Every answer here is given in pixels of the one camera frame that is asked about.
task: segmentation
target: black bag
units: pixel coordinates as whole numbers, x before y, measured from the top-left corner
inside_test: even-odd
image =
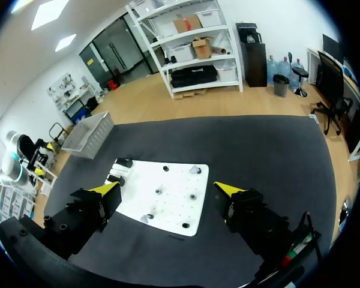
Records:
[[[95,108],[98,106],[98,103],[96,101],[96,97],[92,97],[90,99],[88,99],[88,101],[86,102],[86,106],[85,108],[91,112],[93,110],[95,110]]]
[[[174,71],[171,77],[174,88],[185,87],[216,81],[217,71],[212,65],[187,67]]]

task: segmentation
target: ceiling light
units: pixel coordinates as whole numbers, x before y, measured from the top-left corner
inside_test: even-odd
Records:
[[[69,44],[71,44],[71,42],[73,41],[73,39],[76,37],[76,34],[73,34],[71,36],[65,37],[64,39],[61,39],[58,46],[56,47],[55,52],[67,47]]]
[[[31,3],[33,0],[17,0],[13,6],[11,13],[16,12],[18,9],[23,8],[25,5]]]
[[[68,0],[52,0],[47,3],[41,4],[36,12],[34,23],[31,30],[35,30],[44,24],[56,20],[64,7],[68,3]]]

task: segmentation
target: white storage box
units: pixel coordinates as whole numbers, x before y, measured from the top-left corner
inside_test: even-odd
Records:
[[[218,78],[222,82],[236,81],[236,64],[233,61],[216,61],[214,67],[217,70]]]
[[[81,120],[61,149],[70,151],[75,156],[93,159],[113,126],[108,111]]]
[[[170,21],[170,22],[168,22],[166,24],[160,25],[158,27],[158,29],[159,29],[159,31],[161,33],[161,36],[163,38],[167,38],[167,37],[178,34],[178,31],[176,30],[176,26],[173,23],[173,21]]]
[[[218,26],[222,24],[218,9],[200,11],[195,14],[198,16],[203,27]]]
[[[130,2],[130,7],[135,9],[140,17],[151,14],[155,9],[163,5],[161,0],[133,0]]]
[[[194,51],[191,42],[176,46],[172,48],[170,52],[172,56],[176,57],[178,62],[191,61],[196,58],[196,52]]]

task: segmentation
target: cable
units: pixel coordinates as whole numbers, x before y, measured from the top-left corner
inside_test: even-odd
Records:
[[[297,230],[300,229],[304,225],[305,219],[308,220],[308,228],[309,228],[309,230],[311,232],[311,235],[312,235],[312,241],[313,241],[314,249],[316,251],[317,261],[320,262],[322,260],[322,254],[320,252],[320,248],[319,248],[319,245],[317,243],[317,237],[316,237],[316,234],[315,234],[314,229],[313,229],[311,214],[308,211],[304,212],[304,214],[302,215]]]

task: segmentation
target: glass door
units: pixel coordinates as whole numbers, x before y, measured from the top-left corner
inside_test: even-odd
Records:
[[[108,66],[104,63],[92,43],[85,47],[80,53],[80,57],[102,89],[108,88],[109,80],[115,80]]]
[[[124,19],[108,26],[93,44],[121,85],[153,73]]]

